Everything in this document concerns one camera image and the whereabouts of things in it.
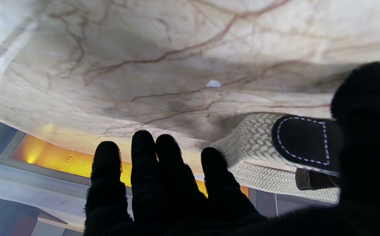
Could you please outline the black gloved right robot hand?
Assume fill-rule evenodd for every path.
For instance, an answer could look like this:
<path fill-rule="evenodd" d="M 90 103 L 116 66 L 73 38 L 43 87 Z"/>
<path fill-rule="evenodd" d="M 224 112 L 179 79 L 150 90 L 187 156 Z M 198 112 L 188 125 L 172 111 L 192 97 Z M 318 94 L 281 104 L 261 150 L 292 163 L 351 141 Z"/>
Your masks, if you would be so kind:
<path fill-rule="evenodd" d="M 85 205 L 85 236 L 380 236 L 380 62 L 355 69 L 336 91 L 331 114 L 341 126 L 341 195 L 337 205 L 261 215 L 213 147 L 201 153 L 202 194 L 177 141 L 132 138 L 132 209 L 120 181 L 118 146 L 101 142 Z"/>

